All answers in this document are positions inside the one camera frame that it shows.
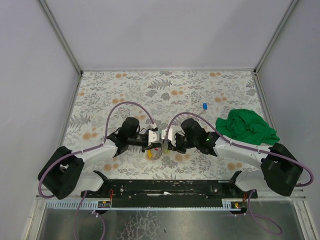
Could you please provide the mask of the spiral keyring with yellow handle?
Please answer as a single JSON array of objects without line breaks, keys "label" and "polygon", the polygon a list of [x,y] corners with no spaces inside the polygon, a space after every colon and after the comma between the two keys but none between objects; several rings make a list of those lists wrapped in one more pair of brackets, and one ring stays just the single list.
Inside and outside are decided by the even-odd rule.
[{"label": "spiral keyring with yellow handle", "polygon": [[153,142],[145,148],[149,160],[158,160],[163,154],[172,150],[172,144],[169,141]]}]

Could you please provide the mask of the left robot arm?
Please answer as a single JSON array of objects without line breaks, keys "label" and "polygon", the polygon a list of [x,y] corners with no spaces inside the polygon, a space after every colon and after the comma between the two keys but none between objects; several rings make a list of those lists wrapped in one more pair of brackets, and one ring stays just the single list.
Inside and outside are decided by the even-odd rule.
[{"label": "left robot arm", "polygon": [[62,200],[74,190],[97,191],[103,180],[94,173],[84,173],[86,165],[117,157],[130,146],[141,147],[142,152],[161,147],[161,133],[155,125],[144,133],[140,131],[139,120],[127,117],[121,127],[97,146],[79,151],[72,151],[65,146],[57,148],[38,174],[39,195],[45,199],[55,197]]}]

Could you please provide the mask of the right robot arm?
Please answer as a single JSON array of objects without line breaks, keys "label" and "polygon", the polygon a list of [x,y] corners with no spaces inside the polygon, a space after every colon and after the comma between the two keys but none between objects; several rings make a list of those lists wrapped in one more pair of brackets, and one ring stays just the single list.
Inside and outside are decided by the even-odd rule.
[{"label": "right robot arm", "polygon": [[192,118],[183,121],[181,128],[182,133],[170,129],[165,134],[169,150],[185,154],[188,149],[195,148],[204,155],[234,159],[256,168],[252,172],[240,172],[232,179],[244,192],[270,189],[289,197],[303,172],[296,158],[280,143],[257,146],[240,142],[215,131],[206,131]]}]

